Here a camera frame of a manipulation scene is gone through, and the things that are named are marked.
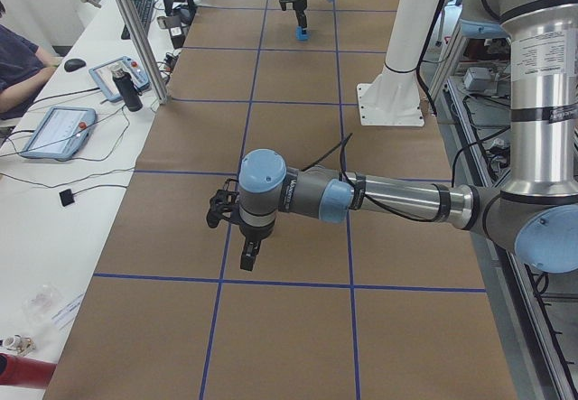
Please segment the red cylinder object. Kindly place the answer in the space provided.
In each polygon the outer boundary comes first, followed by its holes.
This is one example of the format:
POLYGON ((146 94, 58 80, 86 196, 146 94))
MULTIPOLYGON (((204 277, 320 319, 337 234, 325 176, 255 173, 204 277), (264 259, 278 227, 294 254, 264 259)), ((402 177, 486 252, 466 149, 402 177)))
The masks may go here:
POLYGON ((1 354, 1 385, 46 389, 56 369, 55 363, 1 354))

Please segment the far teach pendant tablet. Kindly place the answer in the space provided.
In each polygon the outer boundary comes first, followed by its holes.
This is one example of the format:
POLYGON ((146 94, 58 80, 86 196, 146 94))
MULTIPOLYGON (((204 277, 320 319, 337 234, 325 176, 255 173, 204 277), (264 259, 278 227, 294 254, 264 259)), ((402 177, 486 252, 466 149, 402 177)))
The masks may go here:
POLYGON ((109 102, 118 102, 123 97, 119 92, 121 78, 130 78, 139 92, 150 87, 150 80, 141 64, 136 60, 122 56, 89 69, 89 75, 109 102))

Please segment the black keyboard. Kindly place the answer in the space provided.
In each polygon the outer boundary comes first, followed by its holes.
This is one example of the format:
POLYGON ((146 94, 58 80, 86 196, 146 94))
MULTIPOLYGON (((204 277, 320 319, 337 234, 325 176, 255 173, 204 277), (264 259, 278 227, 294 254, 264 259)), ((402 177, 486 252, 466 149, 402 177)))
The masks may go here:
POLYGON ((155 0, 133 0, 137 18, 144 30, 144 36, 147 37, 150 25, 154 15, 155 0))

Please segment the teach pendant tablet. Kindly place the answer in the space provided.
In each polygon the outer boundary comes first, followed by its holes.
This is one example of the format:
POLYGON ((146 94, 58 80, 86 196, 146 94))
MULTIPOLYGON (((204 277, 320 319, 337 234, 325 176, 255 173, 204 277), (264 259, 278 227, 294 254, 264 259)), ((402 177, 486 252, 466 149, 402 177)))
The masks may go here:
POLYGON ((28 159, 69 160, 87 141, 96 122, 93 108, 51 107, 20 155, 28 159))
POLYGON ((89 75, 109 102, 118 102, 123 97, 119 92, 121 78, 130 78, 139 92, 150 87, 150 80, 141 64, 136 60, 122 56, 89 69, 89 75))

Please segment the black water bottle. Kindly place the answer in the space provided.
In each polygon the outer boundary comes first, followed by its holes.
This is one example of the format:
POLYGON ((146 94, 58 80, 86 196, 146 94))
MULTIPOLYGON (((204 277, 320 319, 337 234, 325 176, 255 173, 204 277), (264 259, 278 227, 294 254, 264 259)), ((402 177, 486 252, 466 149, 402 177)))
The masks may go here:
POLYGON ((120 63, 111 66, 112 80, 115 83, 117 90, 124 100, 126 107, 131 112, 136 112, 143 107, 142 101, 139 97, 131 75, 123 69, 120 63))

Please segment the clear plastic bag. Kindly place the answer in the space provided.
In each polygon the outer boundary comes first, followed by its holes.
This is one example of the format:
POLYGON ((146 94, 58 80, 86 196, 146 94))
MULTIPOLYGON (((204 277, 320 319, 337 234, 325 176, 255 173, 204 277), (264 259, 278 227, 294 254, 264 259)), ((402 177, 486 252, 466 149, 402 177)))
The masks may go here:
POLYGON ((61 300, 61 292, 54 285, 43 284, 23 301, 24 316, 31 324, 39 324, 51 315, 61 300))

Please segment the black computer mouse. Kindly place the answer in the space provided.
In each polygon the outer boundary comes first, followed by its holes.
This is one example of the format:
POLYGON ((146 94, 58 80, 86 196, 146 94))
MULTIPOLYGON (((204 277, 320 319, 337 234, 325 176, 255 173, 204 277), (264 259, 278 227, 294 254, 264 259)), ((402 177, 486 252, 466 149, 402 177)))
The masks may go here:
POLYGON ((76 70, 80 70, 82 68, 85 68, 87 66, 87 63, 80 58, 71 58, 68 60, 65 60, 63 63, 63 68, 67 73, 72 73, 76 70))

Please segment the seated person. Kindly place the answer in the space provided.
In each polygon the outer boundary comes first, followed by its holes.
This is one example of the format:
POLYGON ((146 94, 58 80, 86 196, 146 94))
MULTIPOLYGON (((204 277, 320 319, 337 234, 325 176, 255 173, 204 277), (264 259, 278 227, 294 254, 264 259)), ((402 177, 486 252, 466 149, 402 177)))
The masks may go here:
POLYGON ((22 117, 61 63, 1 25, 1 119, 22 117))

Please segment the small black square pad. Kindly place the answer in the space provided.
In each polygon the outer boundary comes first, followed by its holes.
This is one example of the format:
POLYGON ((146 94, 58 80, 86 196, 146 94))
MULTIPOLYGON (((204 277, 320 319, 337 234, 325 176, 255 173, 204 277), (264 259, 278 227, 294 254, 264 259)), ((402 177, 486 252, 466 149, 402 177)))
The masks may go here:
POLYGON ((75 202, 75 195, 71 189, 60 191, 59 197, 62 207, 67 207, 75 202))

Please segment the blue foam block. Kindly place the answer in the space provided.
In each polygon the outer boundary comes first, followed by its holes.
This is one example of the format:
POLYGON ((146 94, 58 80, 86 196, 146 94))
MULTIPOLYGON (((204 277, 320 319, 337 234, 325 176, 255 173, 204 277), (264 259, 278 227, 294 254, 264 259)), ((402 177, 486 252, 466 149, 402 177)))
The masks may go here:
POLYGON ((301 26, 295 28, 295 38, 297 41, 306 42, 309 40, 309 33, 301 26))

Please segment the aluminium frame post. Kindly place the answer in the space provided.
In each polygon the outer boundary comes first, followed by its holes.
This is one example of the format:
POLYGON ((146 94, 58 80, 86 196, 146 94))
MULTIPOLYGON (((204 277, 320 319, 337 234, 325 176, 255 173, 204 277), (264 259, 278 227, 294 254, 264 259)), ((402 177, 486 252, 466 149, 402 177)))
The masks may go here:
POLYGON ((148 41, 144 27, 135 9, 133 0, 116 0, 117 7, 130 32, 131 40, 148 74, 152 89, 160 105, 167 102, 168 90, 163 80, 161 71, 158 69, 156 58, 148 41))

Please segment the near teach pendant tablet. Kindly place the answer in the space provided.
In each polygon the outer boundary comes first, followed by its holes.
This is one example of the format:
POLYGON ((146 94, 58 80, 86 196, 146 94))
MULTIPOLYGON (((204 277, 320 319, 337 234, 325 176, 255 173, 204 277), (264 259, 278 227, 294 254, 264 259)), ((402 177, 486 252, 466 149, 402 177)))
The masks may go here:
POLYGON ((87 141, 96 122, 93 108, 51 107, 20 155, 28 159, 69 160, 87 141))

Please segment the white pedestal base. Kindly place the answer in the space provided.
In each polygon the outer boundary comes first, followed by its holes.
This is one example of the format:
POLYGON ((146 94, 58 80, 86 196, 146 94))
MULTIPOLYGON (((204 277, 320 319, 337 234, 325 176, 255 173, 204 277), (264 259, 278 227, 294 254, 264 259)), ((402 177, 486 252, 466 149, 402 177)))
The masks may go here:
POLYGON ((399 0, 383 69, 371 83, 357 85, 362 125, 424 125, 416 76, 439 1, 399 0))

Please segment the brown paper table cover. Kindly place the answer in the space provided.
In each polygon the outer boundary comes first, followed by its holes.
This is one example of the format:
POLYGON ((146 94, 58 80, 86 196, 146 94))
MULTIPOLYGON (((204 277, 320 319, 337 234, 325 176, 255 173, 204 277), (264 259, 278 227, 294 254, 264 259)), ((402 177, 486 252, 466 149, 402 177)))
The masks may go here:
POLYGON ((363 126, 355 88, 379 71, 398 0, 310 0, 308 42, 276 0, 204 0, 98 260, 49 399, 513 399, 470 236, 449 224, 267 204, 244 238, 209 228, 210 197, 245 154, 308 164, 351 134, 349 170, 436 190, 437 121, 363 126))

